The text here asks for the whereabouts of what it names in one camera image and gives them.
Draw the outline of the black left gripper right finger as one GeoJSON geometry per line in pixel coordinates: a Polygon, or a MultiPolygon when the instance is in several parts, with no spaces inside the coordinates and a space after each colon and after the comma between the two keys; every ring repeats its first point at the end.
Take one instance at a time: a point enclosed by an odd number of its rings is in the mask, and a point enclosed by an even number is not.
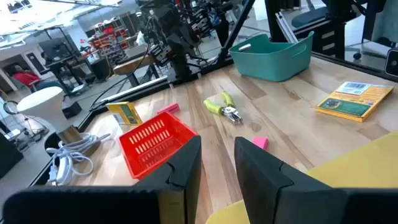
{"type": "Polygon", "coordinates": [[[330,187],[244,137],[234,160],[250,224],[398,224],[398,189],[330,187]]]}

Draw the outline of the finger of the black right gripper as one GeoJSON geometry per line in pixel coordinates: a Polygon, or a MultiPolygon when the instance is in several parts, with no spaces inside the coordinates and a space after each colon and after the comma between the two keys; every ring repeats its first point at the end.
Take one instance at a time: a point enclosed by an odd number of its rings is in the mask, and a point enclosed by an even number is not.
{"type": "Polygon", "coordinates": [[[170,49],[163,49],[163,51],[161,51],[161,53],[158,54],[158,56],[157,56],[158,66],[163,67],[163,66],[167,65],[169,62],[169,56],[171,53],[172,52],[170,49]]]}
{"type": "Polygon", "coordinates": [[[159,54],[161,54],[163,52],[162,47],[159,44],[154,44],[150,47],[149,49],[149,53],[153,56],[153,57],[157,57],[159,54]]]}

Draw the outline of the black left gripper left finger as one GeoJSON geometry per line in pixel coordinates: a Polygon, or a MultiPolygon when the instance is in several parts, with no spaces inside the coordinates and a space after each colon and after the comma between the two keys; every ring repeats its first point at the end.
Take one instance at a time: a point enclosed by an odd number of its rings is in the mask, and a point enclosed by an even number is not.
{"type": "Polygon", "coordinates": [[[30,187],[10,196],[3,224],[194,224],[201,137],[132,186],[30,187]]]}

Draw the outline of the pink eraser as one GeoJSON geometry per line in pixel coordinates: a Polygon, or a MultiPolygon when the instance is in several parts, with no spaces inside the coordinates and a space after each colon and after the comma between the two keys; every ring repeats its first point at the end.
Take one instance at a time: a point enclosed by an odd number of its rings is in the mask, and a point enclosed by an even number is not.
{"type": "Polygon", "coordinates": [[[255,137],[252,143],[261,149],[266,150],[269,145],[269,140],[267,137],[255,137]]]}
{"type": "Polygon", "coordinates": [[[176,113],[178,111],[180,111],[180,105],[178,103],[172,103],[158,110],[157,114],[161,114],[163,112],[176,113]]]}

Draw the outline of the yellow crayon box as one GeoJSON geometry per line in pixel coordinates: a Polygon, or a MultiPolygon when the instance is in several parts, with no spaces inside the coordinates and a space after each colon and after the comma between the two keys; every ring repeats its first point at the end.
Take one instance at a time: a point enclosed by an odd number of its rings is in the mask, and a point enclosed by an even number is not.
{"type": "Polygon", "coordinates": [[[133,102],[107,103],[106,107],[118,124],[133,126],[142,124],[133,102]]]}
{"type": "Polygon", "coordinates": [[[344,82],[316,110],[332,116],[363,122],[392,93],[394,87],[361,82],[344,82]]]}

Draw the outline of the green-handled pliers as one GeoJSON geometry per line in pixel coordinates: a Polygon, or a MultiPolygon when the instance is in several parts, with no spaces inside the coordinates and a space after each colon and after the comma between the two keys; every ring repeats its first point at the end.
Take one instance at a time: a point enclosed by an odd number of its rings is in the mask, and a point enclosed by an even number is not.
{"type": "Polygon", "coordinates": [[[214,104],[209,99],[206,99],[203,101],[203,104],[205,105],[207,110],[214,114],[222,115],[228,118],[229,121],[233,124],[242,123],[243,119],[240,116],[238,110],[236,109],[236,105],[234,104],[232,96],[225,91],[223,91],[221,95],[222,98],[224,99],[224,102],[226,103],[226,106],[220,106],[214,104]]]}

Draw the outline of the red plastic basket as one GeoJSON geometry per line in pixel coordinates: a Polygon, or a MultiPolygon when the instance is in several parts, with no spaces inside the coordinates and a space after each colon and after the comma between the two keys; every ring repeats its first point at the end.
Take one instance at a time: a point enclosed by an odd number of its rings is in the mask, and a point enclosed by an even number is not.
{"type": "Polygon", "coordinates": [[[129,173],[141,180],[161,166],[198,133],[169,112],[162,112],[120,135],[129,173]]]}

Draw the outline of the red parts shelf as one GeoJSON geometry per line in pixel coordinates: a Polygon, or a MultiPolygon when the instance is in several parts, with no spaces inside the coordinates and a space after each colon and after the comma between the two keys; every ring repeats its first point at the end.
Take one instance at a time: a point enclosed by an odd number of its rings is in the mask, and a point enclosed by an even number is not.
{"type": "Polygon", "coordinates": [[[101,57],[105,57],[111,65],[115,65],[127,57],[125,50],[129,47],[128,37],[126,29],[109,27],[91,36],[88,43],[101,57]]]}

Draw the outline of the yellow translucent plastic tray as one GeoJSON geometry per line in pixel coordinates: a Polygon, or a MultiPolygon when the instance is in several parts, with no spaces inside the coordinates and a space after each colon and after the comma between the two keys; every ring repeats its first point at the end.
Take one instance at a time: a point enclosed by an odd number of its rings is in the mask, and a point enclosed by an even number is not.
{"type": "MultiPolygon", "coordinates": [[[[303,173],[330,187],[398,189],[398,132],[303,173]]],[[[213,213],[206,224],[250,224],[243,198],[213,213]]]]}

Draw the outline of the teal plastic bin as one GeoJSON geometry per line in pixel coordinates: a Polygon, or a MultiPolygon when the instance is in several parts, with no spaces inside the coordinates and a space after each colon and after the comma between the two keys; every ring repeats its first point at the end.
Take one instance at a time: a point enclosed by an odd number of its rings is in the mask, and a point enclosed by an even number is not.
{"type": "Polygon", "coordinates": [[[314,32],[297,43],[271,42],[268,35],[251,37],[228,52],[242,75],[272,82],[292,78],[309,67],[314,32]]]}

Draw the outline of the black floor box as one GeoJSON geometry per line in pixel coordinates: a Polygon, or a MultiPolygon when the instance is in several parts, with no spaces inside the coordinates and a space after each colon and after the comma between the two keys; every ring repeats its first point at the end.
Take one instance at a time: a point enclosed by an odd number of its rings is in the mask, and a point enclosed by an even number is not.
{"type": "Polygon", "coordinates": [[[78,115],[82,111],[82,108],[78,102],[70,103],[62,106],[62,112],[66,119],[72,118],[78,115]]]}

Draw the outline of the black computer monitor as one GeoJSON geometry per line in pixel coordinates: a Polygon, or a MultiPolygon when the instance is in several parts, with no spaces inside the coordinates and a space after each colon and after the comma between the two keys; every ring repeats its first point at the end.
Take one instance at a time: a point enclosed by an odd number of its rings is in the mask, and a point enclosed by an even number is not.
{"type": "Polygon", "coordinates": [[[39,46],[50,59],[63,59],[71,55],[66,41],[60,38],[46,40],[41,42],[39,46]]]}

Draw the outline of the white mushroom table lamp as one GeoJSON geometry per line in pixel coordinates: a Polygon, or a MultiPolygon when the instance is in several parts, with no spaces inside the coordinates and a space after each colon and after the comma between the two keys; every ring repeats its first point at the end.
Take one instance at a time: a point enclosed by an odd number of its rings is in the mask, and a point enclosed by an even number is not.
{"type": "Polygon", "coordinates": [[[80,133],[65,117],[62,111],[63,90],[53,86],[38,90],[23,98],[17,104],[17,111],[26,116],[44,119],[56,130],[59,142],[63,146],[72,144],[77,146],[83,140],[80,133]]]}

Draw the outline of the person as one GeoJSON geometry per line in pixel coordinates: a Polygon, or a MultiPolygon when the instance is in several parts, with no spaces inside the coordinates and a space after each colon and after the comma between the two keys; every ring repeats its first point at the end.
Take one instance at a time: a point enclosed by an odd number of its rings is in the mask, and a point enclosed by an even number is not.
{"type": "Polygon", "coordinates": [[[40,78],[30,70],[24,70],[20,65],[14,65],[13,78],[22,84],[33,87],[40,82],[40,78]]]}

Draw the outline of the black aluminium table frame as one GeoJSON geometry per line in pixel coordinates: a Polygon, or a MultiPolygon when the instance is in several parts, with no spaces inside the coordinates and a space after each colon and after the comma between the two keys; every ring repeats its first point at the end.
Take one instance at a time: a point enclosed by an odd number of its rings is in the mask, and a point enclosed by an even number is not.
{"type": "MultiPolygon", "coordinates": [[[[141,86],[136,86],[130,90],[120,92],[117,95],[110,96],[109,98],[103,98],[99,96],[93,106],[90,108],[90,112],[84,118],[84,120],[77,127],[79,131],[84,131],[89,124],[95,119],[96,116],[106,111],[106,103],[116,103],[118,101],[126,100],[140,100],[141,98],[153,95],[166,89],[172,89],[175,86],[182,86],[186,83],[193,82],[199,79],[200,75],[207,76],[219,70],[222,70],[233,64],[232,58],[227,52],[228,47],[232,46],[233,41],[238,36],[238,32],[241,30],[244,24],[245,18],[249,15],[251,7],[254,5],[254,0],[245,0],[243,9],[236,21],[232,33],[222,44],[219,55],[211,60],[210,64],[205,65],[197,72],[192,72],[186,79],[177,79],[174,72],[170,72],[166,77],[156,78],[153,81],[147,82],[141,86]]],[[[312,61],[325,61],[333,66],[341,66],[352,71],[362,72],[371,77],[378,77],[385,80],[389,80],[398,85],[398,77],[387,74],[384,70],[375,67],[370,67],[359,63],[359,57],[361,55],[367,55],[372,58],[386,59],[388,48],[385,45],[381,45],[377,42],[371,41],[371,32],[374,29],[374,23],[376,17],[379,15],[381,7],[379,2],[383,0],[351,0],[353,6],[358,8],[359,12],[364,15],[364,27],[362,33],[362,41],[353,45],[345,46],[345,58],[338,59],[335,57],[318,54],[312,51],[312,61]]]]}

